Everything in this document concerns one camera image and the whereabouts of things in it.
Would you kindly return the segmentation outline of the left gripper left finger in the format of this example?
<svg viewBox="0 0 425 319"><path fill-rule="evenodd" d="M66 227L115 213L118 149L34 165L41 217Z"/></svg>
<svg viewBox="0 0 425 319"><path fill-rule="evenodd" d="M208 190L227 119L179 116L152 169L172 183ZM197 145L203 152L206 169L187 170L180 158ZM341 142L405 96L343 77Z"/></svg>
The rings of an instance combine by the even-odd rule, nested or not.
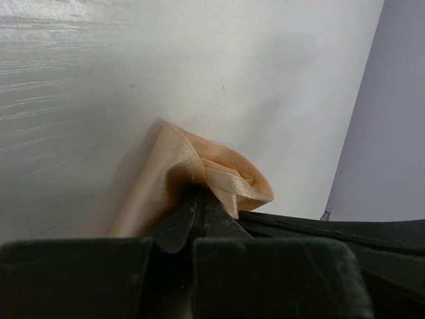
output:
<svg viewBox="0 0 425 319"><path fill-rule="evenodd" d="M176 254L202 236L203 188L190 186L178 207L152 228L152 238L162 251Z"/></svg>

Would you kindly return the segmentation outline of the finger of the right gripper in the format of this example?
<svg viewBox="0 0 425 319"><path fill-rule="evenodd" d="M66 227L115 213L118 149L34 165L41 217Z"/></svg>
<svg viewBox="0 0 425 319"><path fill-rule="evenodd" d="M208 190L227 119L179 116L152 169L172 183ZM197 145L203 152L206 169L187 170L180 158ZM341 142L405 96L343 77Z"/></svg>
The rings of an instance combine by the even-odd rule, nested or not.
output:
<svg viewBox="0 0 425 319"><path fill-rule="evenodd" d="M424 298L424 221L319 221L241 212L239 224L255 237L333 239L355 254L366 277L412 299Z"/></svg>

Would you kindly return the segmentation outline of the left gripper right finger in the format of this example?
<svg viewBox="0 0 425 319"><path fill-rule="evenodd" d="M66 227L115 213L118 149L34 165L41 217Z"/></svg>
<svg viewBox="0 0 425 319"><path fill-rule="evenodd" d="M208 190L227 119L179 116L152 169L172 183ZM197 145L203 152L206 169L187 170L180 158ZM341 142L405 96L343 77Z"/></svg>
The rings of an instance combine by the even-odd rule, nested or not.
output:
<svg viewBox="0 0 425 319"><path fill-rule="evenodd" d="M201 189L197 201L198 238L252 239L252 236L225 211L210 189Z"/></svg>

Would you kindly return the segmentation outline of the orange cloth napkin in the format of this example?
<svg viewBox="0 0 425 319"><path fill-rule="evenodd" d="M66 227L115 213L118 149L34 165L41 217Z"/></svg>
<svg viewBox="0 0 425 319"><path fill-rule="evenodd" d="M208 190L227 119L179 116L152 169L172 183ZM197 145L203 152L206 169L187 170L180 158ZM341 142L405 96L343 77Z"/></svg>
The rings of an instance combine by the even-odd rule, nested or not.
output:
<svg viewBox="0 0 425 319"><path fill-rule="evenodd" d="M177 207L190 185L210 189L234 219L274 199L268 180L243 155L166 122L107 236L146 234Z"/></svg>

